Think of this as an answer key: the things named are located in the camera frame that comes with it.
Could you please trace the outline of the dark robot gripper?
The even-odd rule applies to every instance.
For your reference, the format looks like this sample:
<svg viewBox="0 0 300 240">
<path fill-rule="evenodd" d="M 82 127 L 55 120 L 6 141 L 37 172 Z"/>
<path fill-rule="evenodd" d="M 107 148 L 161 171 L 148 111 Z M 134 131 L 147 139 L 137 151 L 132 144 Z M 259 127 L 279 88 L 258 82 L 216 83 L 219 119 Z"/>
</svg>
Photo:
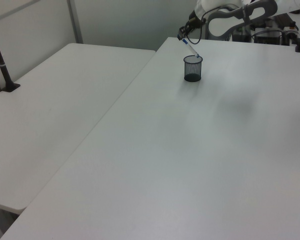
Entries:
<svg viewBox="0 0 300 240">
<path fill-rule="evenodd" d="M 198 0 L 194 10 L 190 13 L 188 21 L 185 26 L 182 26 L 178 30 L 177 38 L 184 39 L 188 34 L 192 33 L 194 30 L 198 29 L 205 24 L 206 19 L 203 15 L 208 10 L 207 0 Z"/>
</svg>

